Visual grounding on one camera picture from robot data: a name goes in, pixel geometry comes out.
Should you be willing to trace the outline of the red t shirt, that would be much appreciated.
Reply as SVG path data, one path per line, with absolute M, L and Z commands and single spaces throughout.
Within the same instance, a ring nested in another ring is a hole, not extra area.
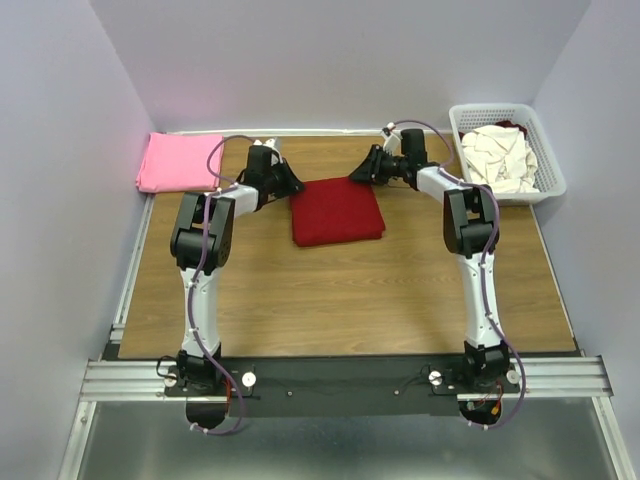
M 293 242 L 301 248 L 378 240 L 386 230 L 372 187 L 347 177 L 307 182 L 290 208 Z

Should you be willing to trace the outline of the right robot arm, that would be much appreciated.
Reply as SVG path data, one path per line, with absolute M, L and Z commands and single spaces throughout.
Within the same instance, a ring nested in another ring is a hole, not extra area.
M 356 183 L 386 185 L 392 179 L 430 196 L 443 208 L 443 238 L 458 263 L 467 314 L 460 379 L 480 392 L 509 370 L 509 346 L 500 327 L 494 285 L 499 206 L 487 185 L 469 183 L 428 159 L 424 131 L 389 123 L 349 175 Z

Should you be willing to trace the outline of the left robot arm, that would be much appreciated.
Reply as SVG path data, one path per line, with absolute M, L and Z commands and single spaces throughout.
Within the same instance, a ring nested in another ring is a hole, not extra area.
M 235 220 L 303 191 L 303 183 L 281 154 L 280 141 L 270 138 L 252 143 L 245 168 L 228 187 L 183 195 L 170 253 L 184 289 L 185 330 L 176 356 L 176 380 L 184 389 L 209 395 L 228 379 L 220 364 L 217 300 Z

